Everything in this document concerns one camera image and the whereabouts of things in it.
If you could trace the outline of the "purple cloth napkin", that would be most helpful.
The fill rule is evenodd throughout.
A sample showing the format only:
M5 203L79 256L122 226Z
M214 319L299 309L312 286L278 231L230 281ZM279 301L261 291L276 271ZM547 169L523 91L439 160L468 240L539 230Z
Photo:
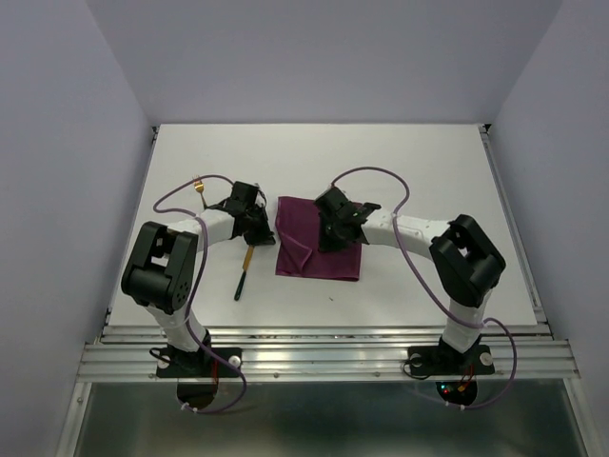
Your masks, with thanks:
M320 218L310 199L280 196L275 229L280 241L275 274L318 280L360 280L362 247L321 252Z

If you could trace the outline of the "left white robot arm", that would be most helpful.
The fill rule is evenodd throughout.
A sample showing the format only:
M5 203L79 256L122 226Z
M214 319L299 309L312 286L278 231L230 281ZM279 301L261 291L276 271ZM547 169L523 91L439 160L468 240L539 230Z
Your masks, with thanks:
M237 349L222 353L211 347L209 331L191 311L210 246L242 237L250 247L275 244L266 213L266 198L257 185L231 184L227 198L173 226L146 222L131 249L121 279L121 291L147 310L167 337L167 345L150 354L160 378L232 377L229 359Z

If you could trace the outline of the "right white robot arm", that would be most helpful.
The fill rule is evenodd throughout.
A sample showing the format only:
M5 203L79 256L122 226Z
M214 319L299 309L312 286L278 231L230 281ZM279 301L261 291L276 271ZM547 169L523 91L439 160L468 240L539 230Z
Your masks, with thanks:
M503 274L506 262L477 221L461 214L450 221L400 216L378 204L356 204L338 188L315 201L319 251L336 252L355 245L399 249L423 289L446 315L438 345L413 349L409 357L420 374L459 371L479 361L486 304ZM446 307L424 283L411 256L429 260L448 298Z

